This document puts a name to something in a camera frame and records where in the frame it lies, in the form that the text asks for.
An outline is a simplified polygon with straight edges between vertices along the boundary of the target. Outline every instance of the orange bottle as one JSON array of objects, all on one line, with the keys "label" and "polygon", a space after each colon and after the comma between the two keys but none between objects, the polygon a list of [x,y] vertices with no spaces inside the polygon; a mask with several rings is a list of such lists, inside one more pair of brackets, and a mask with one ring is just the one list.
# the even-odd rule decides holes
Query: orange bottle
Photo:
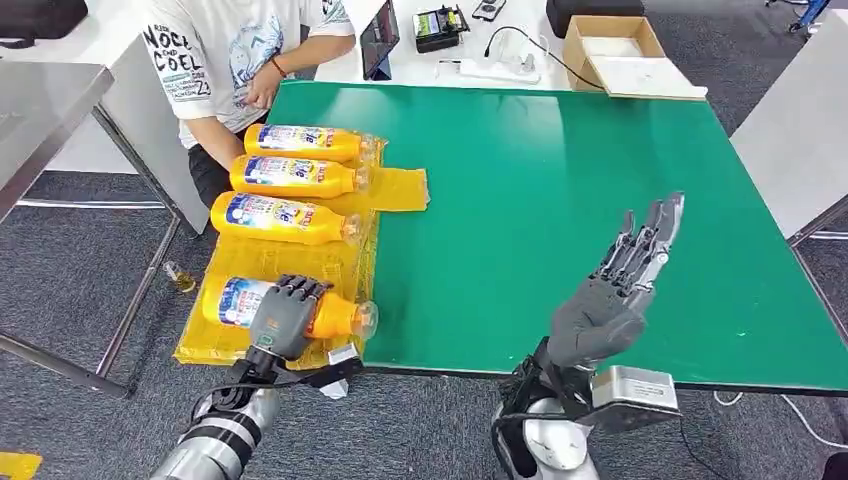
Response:
[{"label": "orange bottle", "polygon": [[233,190],[274,197],[334,198],[368,188],[368,169],[335,162],[240,155],[230,167]]},{"label": "orange bottle", "polygon": [[285,156],[345,163],[367,160],[381,140],[353,130],[294,125],[254,124],[244,135],[244,149],[253,155]]},{"label": "orange bottle", "polygon": [[[212,277],[202,299],[203,316],[213,322],[250,327],[262,298],[274,284],[242,277]],[[357,335],[367,340],[379,321],[374,302],[356,304],[330,291],[324,293],[315,317],[304,332],[309,338]]]},{"label": "orange bottle", "polygon": [[250,193],[224,192],[210,211],[222,234],[259,240],[322,245],[359,239],[359,215],[344,217],[327,207]]}]

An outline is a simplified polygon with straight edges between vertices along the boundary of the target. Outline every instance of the green tabletop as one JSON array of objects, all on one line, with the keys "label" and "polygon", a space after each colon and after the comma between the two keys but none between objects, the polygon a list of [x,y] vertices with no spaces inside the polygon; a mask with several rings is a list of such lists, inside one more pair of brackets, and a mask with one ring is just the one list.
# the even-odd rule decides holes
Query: green tabletop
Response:
[{"label": "green tabletop", "polygon": [[648,327],[617,364],[677,382],[848,390],[848,350],[707,103],[294,82],[271,123],[389,139],[430,205],[383,214],[369,365],[507,372],[627,209],[686,192]]}]

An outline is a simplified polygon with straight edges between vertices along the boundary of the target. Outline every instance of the robotic arm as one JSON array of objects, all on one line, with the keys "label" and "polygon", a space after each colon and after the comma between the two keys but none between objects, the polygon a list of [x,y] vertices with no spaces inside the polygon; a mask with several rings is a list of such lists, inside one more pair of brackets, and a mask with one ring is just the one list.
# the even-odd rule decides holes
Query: robotic arm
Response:
[{"label": "robotic arm", "polygon": [[359,357],[308,371],[286,369],[310,339],[321,297],[331,286],[284,275],[268,290],[250,326],[251,346],[228,371],[232,383],[205,392],[191,424],[153,480],[237,480],[280,410],[277,390],[297,383],[316,388],[362,370]]},{"label": "robotic arm", "polygon": [[[595,375],[595,367],[644,330],[682,212],[683,195],[673,194],[653,205],[636,232],[629,212],[600,266],[554,313],[550,337],[501,385],[492,442],[512,478],[595,480],[586,451],[594,425],[624,431],[680,415],[670,375],[619,366]],[[232,383],[200,396],[153,480],[237,480],[280,410],[278,389],[320,388],[362,370],[356,355],[317,370],[286,369],[309,345],[306,333],[330,287],[284,275],[268,290],[250,326],[251,346],[228,371]]]},{"label": "robotic arm", "polygon": [[511,478],[595,480],[586,450],[595,425],[619,432],[680,415],[670,375],[622,366],[595,375],[595,367],[642,334],[683,198],[655,202],[635,232],[625,215],[598,268],[554,313],[550,337],[501,385],[492,443]]}]

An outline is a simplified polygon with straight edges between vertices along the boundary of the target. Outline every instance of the person's hand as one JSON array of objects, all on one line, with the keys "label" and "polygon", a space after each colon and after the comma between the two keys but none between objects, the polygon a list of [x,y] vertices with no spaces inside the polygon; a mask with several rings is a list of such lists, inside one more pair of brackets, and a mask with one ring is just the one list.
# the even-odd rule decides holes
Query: person's hand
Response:
[{"label": "person's hand", "polygon": [[274,103],[274,97],[277,96],[277,89],[280,88],[282,80],[283,76],[280,75],[280,71],[268,60],[250,81],[250,90],[248,90],[247,97],[244,99],[245,103],[262,110],[268,110]]}]

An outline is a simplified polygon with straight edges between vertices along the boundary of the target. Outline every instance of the black bag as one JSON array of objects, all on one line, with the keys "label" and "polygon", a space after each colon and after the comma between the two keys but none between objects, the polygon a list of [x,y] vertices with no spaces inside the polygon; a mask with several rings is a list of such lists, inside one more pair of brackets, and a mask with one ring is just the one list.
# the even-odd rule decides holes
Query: black bag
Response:
[{"label": "black bag", "polygon": [[7,48],[26,48],[35,39],[62,38],[88,15],[85,0],[0,0],[0,42]]},{"label": "black bag", "polygon": [[641,17],[645,6],[642,0],[548,0],[545,12],[554,35],[565,38],[572,15]]}]

